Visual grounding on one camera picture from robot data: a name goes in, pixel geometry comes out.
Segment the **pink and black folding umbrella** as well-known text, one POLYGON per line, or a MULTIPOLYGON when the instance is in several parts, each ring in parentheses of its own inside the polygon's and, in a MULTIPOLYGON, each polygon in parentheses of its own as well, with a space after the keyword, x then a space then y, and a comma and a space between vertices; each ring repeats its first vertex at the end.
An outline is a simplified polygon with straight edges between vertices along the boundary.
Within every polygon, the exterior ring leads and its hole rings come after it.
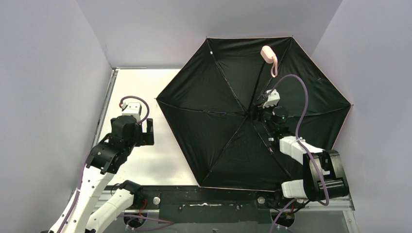
POLYGON ((287 126, 309 144, 333 147, 351 103, 292 37, 207 38, 157 102, 201 187, 276 190, 302 166, 276 162, 251 120, 275 88, 287 126))

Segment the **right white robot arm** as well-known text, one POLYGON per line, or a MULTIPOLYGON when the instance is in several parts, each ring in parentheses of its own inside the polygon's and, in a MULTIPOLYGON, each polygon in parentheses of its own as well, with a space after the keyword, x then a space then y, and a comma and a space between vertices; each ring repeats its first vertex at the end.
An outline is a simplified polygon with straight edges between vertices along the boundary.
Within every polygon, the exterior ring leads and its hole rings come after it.
POLYGON ((280 185, 283 197, 327 203, 349 194, 340 154, 336 150, 312 146, 305 139, 296 137, 287 126, 287 108, 276 105, 264 108, 260 104, 252 107, 250 115, 261 127, 258 133, 276 162, 285 155, 302 166, 302 178, 294 178, 284 166, 281 167, 291 179, 280 185))

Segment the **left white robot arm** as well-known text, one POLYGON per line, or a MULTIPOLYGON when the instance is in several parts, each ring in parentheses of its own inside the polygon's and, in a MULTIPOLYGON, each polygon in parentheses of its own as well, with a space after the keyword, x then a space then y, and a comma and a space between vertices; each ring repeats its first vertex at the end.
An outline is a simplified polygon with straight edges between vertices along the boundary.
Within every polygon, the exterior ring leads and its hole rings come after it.
POLYGON ((142 199, 142 186, 126 180, 98 210, 95 206, 135 147, 154 145, 153 119, 126 114, 111 119, 111 132, 86 158, 81 179, 50 233, 101 233, 118 215, 142 199))

